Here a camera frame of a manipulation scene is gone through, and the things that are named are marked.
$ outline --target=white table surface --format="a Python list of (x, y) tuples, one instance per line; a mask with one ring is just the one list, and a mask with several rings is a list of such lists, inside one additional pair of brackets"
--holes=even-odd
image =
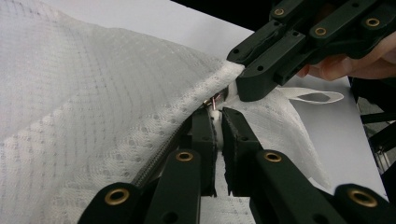
[[(224, 59), (234, 46), (252, 34), (168, 0), (41, 1), (80, 21), (157, 36)], [(286, 86), (345, 95), (342, 101), (329, 105), (292, 103), (330, 175), (333, 185), (330, 192), (338, 185), (354, 183), (386, 198), (347, 78), (327, 82), (315, 77), (294, 77)]]

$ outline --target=white fabric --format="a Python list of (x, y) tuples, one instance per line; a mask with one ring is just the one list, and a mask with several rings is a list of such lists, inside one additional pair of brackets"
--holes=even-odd
[[(0, 1), (0, 30), (2, 224), (76, 223), (101, 188), (130, 182), (243, 70), (158, 38), (75, 21), (37, 0)], [(244, 113), (264, 148), (295, 157), (307, 177), (329, 184), (279, 91), (226, 105)], [(203, 198), (202, 223), (254, 223), (248, 199), (225, 194), (221, 156), (217, 166), (219, 197)]]

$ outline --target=screw hole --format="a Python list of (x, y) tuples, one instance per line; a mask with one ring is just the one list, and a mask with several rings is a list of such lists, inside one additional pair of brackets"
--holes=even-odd
[(178, 216), (174, 212), (168, 212), (163, 215), (163, 222), (166, 224), (176, 223), (178, 220)]
[(282, 160), (282, 157), (279, 155), (273, 153), (273, 152), (267, 152), (264, 154), (264, 158), (267, 159), (268, 161), (273, 161), (273, 162), (278, 162)]
[(348, 196), (355, 203), (366, 207), (376, 207), (378, 205), (378, 202), (373, 196), (358, 189), (350, 189)]
[(190, 160), (192, 160), (192, 157), (193, 156), (190, 152), (180, 152), (180, 153), (177, 153), (177, 155), (176, 155), (176, 159), (178, 161), (190, 161)]
[(105, 197), (105, 202), (109, 205), (117, 205), (124, 203), (129, 198), (127, 189), (113, 189), (109, 191)]
[(277, 8), (274, 11), (274, 14), (276, 14), (277, 16), (281, 16), (285, 13), (285, 10), (283, 10), (282, 8)]
[(313, 219), (318, 224), (328, 224), (329, 223), (329, 220), (321, 214), (314, 215)]
[(379, 20), (376, 18), (367, 19), (366, 25), (375, 27), (375, 26), (379, 25)]
[(326, 29), (322, 28), (322, 27), (319, 27), (319, 28), (317, 28), (315, 30), (315, 34), (317, 34), (317, 35), (326, 35)]

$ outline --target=brass insert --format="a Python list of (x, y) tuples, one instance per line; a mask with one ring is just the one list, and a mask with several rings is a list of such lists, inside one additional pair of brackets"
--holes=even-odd
[(282, 161), (282, 157), (279, 155), (275, 154), (274, 152), (267, 152), (264, 154), (264, 158), (267, 159), (268, 161), (272, 162), (279, 162)]
[(193, 158), (193, 156), (190, 152), (180, 152), (180, 153), (177, 153), (177, 155), (176, 155), (176, 159), (178, 161), (190, 161), (190, 160), (192, 160), (192, 158)]
[(105, 197), (105, 202), (109, 205), (124, 203), (129, 198), (128, 189), (113, 189)]
[(371, 27), (376, 27), (379, 25), (379, 19), (377, 18), (370, 18), (366, 20), (366, 25)]
[(323, 27), (319, 27), (315, 30), (315, 34), (317, 35), (326, 35), (327, 31), (325, 28)]
[(353, 202), (366, 207), (376, 207), (378, 205), (378, 202), (373, 196), (359, 189), (350, 189), (347, 195)]
[(283, 8), (277, 8), (274, 11), (274, 14), (276, 14), (277, 16), (281, 16), (285, 13), (285, 10), (283, 10)]

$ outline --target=human hand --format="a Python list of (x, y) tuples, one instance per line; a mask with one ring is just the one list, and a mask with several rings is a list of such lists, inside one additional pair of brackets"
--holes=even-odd
[(297, 76), (308, 74), (329, 81), (345, 76), (365, 79), (396, 77), (396, 32), (382, 39), (361, 59), (354, 60), (346, 55), (330, 56), (318, 64), (306, 65)]

